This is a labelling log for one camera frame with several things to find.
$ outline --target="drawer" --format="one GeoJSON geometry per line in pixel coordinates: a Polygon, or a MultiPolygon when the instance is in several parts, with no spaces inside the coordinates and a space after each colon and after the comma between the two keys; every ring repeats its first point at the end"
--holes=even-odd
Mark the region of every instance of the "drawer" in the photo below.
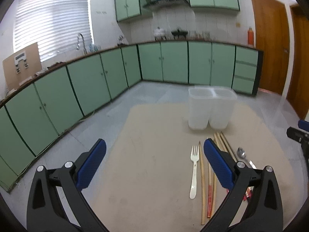
{"type": "Polygon", "coordinates": [[[243,47],[236,47],[236,62],[239,61],[244,63],[249,63],[257,65],[257,57],[259,52],[257,50],[252,50],[243,47]]]}
{"type": "Polygon", "coordinates": [[[240,64],[237,63],[236,61],[234,75],[244,78],[255,79],[255,74],[256,74],[256,66],[240,64]]]}
{"type": "Polygon", "coordinates": [[[232,89],[239,92],[252,94],[254,81],[234,77],[232,89]]]}

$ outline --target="white blind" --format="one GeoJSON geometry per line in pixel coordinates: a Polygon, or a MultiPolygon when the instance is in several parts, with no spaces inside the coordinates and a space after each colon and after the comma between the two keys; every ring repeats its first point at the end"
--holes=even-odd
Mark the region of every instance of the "white blind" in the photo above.
{"type": "Polygon", "coordinates": [[[19,0],[14,52],[38,42],[41,61],[74,49],[77,35],[92,43],[88,0],[19,0]]]}

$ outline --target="floor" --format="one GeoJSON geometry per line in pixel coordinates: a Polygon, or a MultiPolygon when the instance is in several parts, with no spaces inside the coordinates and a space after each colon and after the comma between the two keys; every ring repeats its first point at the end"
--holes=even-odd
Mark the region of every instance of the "floor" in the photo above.
{"type": "MultiPolygon", "coordinates": [[[[297,127],[299,118],[291,105],[275,93],[259,91],[255,98],[238,95],[238,100],[249,105],[279,141],[286,157],[289,159],[295,172],[297,186],[303,196],[299,208],[307,197],[308,176],[305,160],[300,145],[286,136],[286,129],[290,126],[297,127]]],[[[90,186],[82,191],[84,197],[91,206],[95,191],[99,186],[98,175],[104,169],[109,152],[126,121],[129,110],[137,104],[154,103],[180,103],[188,101],[188,86],[163,84],[153,82],[141,82],[123,93],[120,97],[82,121],[78,126],[61,138],[49,151],[47,151],[30,170],[24,175],[10,194],[0,188],[0,192],[6,200],[14,215],[26,227],[26,212],[28,195],[36,168],[45,165],[46,168],[58,168],[68,160],[75,161],[78,156],[88,151],[98,138],[103,138],[107,143],[107,154],[92,179],[90,186]]],[[[59,196],[64,209],[71,222],[78,225],[70,210],[64,193],[58,188],[59,196]]]]}

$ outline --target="brown countertop edge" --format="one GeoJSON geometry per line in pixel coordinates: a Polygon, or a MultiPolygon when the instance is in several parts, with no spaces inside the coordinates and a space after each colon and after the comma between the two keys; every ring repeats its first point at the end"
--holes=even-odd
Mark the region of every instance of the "brown countertop edge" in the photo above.
{"type": "Polygon", "coordinates": [[[36,76],[34,78],[32,78],[31,80],[25,82],[22,86],[20,86],[15,92],[13,92],[12,94],[10,94],[9,96],[7,96],[6,98],[4,98],[2,101],[0,101],[0,108],[3,107],[11,98],[13,98],[16,94],[18,94],[20,91],[22,91],[23,89],[25,89],[26,87],[28,87],[30,84],[34,83],[35,81],[39,80],[40,78],[48,75],[49,73],[60,69],[63,66],[69,65],[70,63],[76,62],[78,60],[81,60],[83,58],[86,57],[90,57],[93,55],[97,55],[106,51],[110,51],[110,50],[114,50],[114,49],[118,49],[118,48],[124,48],[127,46],[133,46],[133,45],[137,45],[137,44],[151,44],[151,43],[158,43],[158,42],[186,42],[186,41],[194,41],[194,42],[205,42],[205,43],[218,43],[218,44],[230,44],[230,45],[235,45],[235,46],[239,46],[239,47],[244,47],[244,48],[248,48],[248,49],[253,49],[253,50],[258,50],[256,48],[250,47],[250,46],[246,46],[246,45],[242,45],[242,44],[238,44],[238,43],[231,43],[231,42],[221,42],[221,41],[206,41],[203,39],[176,39],[176,40],[160,40],[160,41],[146,41],[146,42],[140,42],[140,43],[131,43],[128,45],[120,45],[120,46],[115,46],[112,48],[108,48],[108,49],[104,49],[101,51],[97,51],[97,52],[93,52],[93,53],[89,53],[87,55],[83,55],[77,58],[74,58],[72,60],[66,61],[66,62],[61,62],[58,64],[55,64],[54,66],[50,67],[48,71],[40,74],[39,76],[36,76]]]}

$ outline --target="faucet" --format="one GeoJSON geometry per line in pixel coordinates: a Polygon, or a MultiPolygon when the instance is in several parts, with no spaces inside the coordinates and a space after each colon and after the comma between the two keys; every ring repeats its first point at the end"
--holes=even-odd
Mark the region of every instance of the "faucet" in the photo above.
{"type": "Polygon", "coordinates": [[[82,44],[84,46],[84,55],[87,55],[87,50],[86,50],[86,47],[85,47],[85,40],[84,40],[84,37],[83,37],[82,33],[78,33],[78,35],[77,35],[77,46],[76,46],[76,49],[79,50],[79,46],[80,46],[80,44],[79,44],[79,35],[81,35],[81,38],[82,38],[82,44]]]}

